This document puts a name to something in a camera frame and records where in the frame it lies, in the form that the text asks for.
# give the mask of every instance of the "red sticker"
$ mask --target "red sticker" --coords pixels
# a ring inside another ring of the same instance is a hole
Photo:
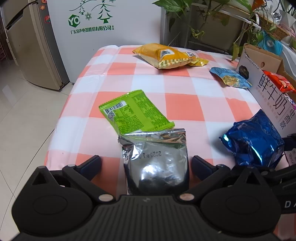
[[[45,16],[44,21],[46,23],[50,23],[50,16],[49,15]]]

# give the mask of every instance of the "green hexagon logo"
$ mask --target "green hexagon logo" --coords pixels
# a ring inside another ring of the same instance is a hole
[[[80,24],[79,16],[72,14],[68,19],[69,25],[76,28]]]

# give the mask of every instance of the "triangular cutout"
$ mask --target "triangular cutout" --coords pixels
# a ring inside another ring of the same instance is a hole
[[[39,184],[45,184],[45,183],[46,183],[45,177],[41,173],[38,173],[37,177],[33,182],[33,185],[39,185]]]
[[[248,176],[246,183],[260,185],[260,182],[253,172]]]

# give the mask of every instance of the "table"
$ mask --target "table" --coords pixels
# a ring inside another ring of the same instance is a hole
[[[225,86],[209,69],[235,70],[237,61],[231,62],[228,55],[197,51],[196,55],[209,60],[207,65],[158,70],[132,53],[136,47],[106,46],[88,62],[54,130],[45,158],[48,169],[79,165],[99,155],[102,171],[92,182],[117,197],[126,194],[121,145],[98,106],[137,89],[142,89],[176,128],[186,129],[189,160],[199,155],[213,165],[232,168],[233,155],[219,136],[234,122],[251,118],[260,106],[248,90]],[[190,172],[190,186],[198,181]],[[294,214],[282,215],[275,233],[294,236]]]

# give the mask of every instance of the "tile floor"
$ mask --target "tile floor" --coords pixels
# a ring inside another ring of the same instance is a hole
[[[12,205],[45,154],[59,114],[73,85],[61,91],[25,80],[14,62],[0,64],[0,240],[11,240],[18,229]]]

